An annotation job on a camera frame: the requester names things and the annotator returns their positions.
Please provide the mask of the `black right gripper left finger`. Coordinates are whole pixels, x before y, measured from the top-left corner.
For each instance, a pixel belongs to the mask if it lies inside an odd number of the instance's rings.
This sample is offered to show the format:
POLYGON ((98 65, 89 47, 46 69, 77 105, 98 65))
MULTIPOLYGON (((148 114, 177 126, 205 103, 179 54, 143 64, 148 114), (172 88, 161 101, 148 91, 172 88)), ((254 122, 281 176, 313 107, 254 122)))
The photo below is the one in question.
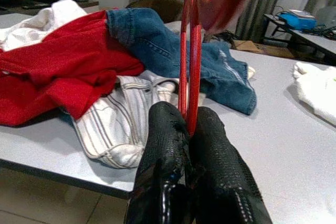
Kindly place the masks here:
POLYGON ((149 110, 149 130, 124 224, 190 224, 188 133, 179 110, 161 101, 149 110))

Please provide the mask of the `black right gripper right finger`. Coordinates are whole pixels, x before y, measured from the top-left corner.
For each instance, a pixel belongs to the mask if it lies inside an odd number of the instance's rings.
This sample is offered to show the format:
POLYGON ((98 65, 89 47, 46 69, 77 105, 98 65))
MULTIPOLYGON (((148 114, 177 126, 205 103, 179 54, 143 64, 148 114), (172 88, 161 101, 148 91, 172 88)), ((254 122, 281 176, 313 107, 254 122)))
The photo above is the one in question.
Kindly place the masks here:
POLYGON ((273 224, 257 183, 218 114, 200 107, 190 140, 196 224, 273 224))

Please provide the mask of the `red plastic hanger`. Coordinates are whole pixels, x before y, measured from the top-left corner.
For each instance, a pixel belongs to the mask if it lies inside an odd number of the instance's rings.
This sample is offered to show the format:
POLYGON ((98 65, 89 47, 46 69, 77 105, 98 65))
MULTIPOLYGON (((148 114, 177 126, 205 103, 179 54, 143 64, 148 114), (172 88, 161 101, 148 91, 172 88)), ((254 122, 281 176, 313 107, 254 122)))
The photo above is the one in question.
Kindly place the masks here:
POLYGON ((178 109, 189 135, 195 132, 201 74, 201 30, 220 33, 240 15, 247 0, 184 0, 180 37, 178 109))

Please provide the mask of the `white cartoon print t-shirt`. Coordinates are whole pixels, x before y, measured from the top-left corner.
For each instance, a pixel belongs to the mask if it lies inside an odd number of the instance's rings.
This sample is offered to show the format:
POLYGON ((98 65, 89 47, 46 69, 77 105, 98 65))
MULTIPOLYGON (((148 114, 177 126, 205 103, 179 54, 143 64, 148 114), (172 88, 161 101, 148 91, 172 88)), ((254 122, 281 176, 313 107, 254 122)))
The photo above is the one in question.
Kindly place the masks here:
POLYGON ((315 115, 336 126, 336 67, 322 70, 296 62, 292 76, 299 100, 309 105, 315 115))

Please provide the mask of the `red knit garment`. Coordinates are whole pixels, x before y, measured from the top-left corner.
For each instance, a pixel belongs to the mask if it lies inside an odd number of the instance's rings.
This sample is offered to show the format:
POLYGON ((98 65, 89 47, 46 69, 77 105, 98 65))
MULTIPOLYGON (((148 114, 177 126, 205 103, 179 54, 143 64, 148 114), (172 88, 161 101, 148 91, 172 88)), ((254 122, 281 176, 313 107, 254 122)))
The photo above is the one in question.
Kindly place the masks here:
POLYGON ((144 65, 107 29, 107 13, 77 18, 42 42, 0 53, 0 80, 15 77, 39 86, 78 79, 93 87, 112 85, 117 75, 137 76, 144 65))
POLYGON ((98 98, 113 90, 115 81, 113 73, 57 78, 42 86, 15 76, 0 77, 0 125, 18 126, 60 107, 79 119, 98 98))

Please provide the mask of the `white grey-striped garment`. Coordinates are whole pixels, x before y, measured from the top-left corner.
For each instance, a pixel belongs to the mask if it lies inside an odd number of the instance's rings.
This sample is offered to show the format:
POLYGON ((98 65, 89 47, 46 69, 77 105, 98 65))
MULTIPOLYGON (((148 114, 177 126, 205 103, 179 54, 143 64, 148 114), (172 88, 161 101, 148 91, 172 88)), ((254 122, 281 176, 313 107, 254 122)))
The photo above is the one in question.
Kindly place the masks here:
POLYGON ((86 156, 113 168, 138 167, 148 137, 149 109, 160 101, 177 106, 179 84, 178 78, 149 70, 117 76, 112 92, 73 120, 86 156))

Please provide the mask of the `blue denim garment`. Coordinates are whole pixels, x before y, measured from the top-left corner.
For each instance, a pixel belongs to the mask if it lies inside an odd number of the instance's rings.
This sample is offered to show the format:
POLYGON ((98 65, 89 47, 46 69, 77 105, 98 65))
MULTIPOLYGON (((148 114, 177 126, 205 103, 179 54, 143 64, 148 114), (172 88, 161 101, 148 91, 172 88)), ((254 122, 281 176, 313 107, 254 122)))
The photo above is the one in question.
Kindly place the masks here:
MULTIPOLYGON (((170 31, 156 11, 125 8, 107 11, 111 37, 129 49, 146 69, 166 78, 180 75, 180 37, 170 31)), ((212 100, 245 115, 257 105, 248 81, 248 65, 234 59, 223 42, 202 44, 200 91, 212 100)))

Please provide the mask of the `flat brown cardboard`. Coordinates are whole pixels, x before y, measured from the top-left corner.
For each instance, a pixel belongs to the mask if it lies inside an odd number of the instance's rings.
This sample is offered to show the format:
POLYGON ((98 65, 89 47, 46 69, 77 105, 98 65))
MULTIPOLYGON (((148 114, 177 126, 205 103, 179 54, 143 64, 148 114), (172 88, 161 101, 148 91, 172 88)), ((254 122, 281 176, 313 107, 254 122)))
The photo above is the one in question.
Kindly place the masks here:
POLYGON ((287 48, 256 44, 251 40, 233 40, 233 48, 236 50, 253 52, 256 54, 295 59, 295 56, 287 48))

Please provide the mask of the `brown chair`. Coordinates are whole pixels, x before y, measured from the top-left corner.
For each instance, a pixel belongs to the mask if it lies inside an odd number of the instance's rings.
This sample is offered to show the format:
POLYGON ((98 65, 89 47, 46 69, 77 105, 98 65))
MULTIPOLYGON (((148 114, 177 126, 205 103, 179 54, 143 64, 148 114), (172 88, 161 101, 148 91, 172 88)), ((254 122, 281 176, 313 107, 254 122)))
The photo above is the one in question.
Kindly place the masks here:
POLYGON ((183 3, 178 0, 138 0, 128 4, 126 8, 151 8, 164 23, 182 20, 183 3))

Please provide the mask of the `black-framed side desk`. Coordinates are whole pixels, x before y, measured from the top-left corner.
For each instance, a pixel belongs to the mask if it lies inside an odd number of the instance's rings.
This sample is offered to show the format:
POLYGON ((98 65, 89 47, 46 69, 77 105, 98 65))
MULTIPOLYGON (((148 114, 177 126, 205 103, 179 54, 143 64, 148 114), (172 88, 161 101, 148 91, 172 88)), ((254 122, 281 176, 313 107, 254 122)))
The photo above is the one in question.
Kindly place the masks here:
POLYGON ((287 27, 284 21, 273 17, 272 14, 263 14, 263 17, 264 23, 261 41, 276 41, 286 43, 288 46, 301 45, 313 48, 313 53, 315 55, 317 52, 323 54, 323 61, 325 65, 336 67, 336 40, 330 40, 325 37, 309 35, 298 30, 293 30, 287 27), (266 30, 270 22, 275 25, 275 29, 272 34, 267 37, 266 30), (289 34, 291 37, 289 40, 275 38, 274 34, 276 33, 289 34))

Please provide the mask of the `blue electronic device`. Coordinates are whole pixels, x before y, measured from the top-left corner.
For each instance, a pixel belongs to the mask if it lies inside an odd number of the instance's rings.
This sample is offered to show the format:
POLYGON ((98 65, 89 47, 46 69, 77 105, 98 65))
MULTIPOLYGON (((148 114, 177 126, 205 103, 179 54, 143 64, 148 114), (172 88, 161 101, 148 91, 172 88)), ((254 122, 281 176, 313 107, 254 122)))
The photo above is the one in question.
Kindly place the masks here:
POLYGON ((315 28, 317 23, 313 15, 302 10, 289 9, 277 16, 294 30, 312 29, 315 28))

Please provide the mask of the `white crumpled cloth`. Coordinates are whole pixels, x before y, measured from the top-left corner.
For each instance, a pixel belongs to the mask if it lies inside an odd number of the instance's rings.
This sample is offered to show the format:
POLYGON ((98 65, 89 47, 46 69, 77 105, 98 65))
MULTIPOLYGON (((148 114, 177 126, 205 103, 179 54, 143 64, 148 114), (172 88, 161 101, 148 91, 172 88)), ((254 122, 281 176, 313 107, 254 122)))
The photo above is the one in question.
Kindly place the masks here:
POLYGON ((54 30, 85 15, 86 11, 75 1, 57 1, 31 18, 11 27, 0 28, 0 49, 10 51, 40 43, 54 30))

